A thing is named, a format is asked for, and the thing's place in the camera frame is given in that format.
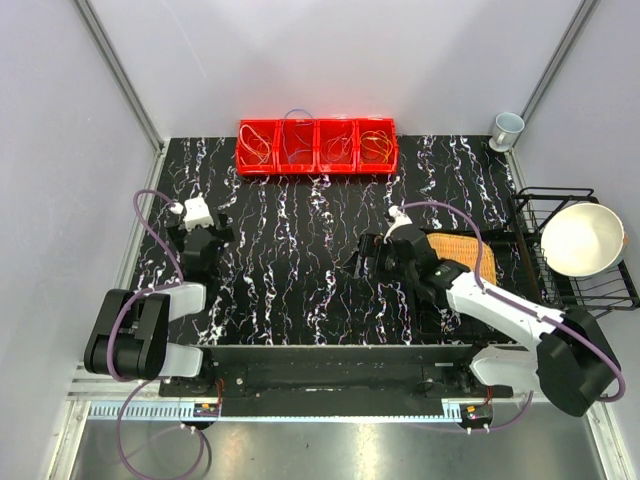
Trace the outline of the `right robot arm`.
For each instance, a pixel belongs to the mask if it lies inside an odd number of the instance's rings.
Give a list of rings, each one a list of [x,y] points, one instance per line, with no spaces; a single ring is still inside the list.
[[[553,309],[493,285],[467,265],[439,256],[417,228],[361,235],[342,268],[354,278],[398,282],[419,299],[519,344],[517,350],[483,347],[459,366],[454,384],[463,395],[508,386],[540,393],[562,412],[581,417],[595,402],[617,401],[625,393],[620,363],[589,312]]]

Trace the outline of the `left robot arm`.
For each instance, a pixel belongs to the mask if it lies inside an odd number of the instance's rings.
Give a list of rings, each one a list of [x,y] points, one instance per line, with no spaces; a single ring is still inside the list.
[[[184,281],[138,292],[108,291],[85,347],[84,367],[119,381],[181,377],[190,393],[203,396],[214,388],[216,372],[203,363],[199,348],[168,340],[169,324],[211,308],[221,286],[222,256],[235,235],[224,213],[209,226],[188,230],[174,223],[167,231]]]

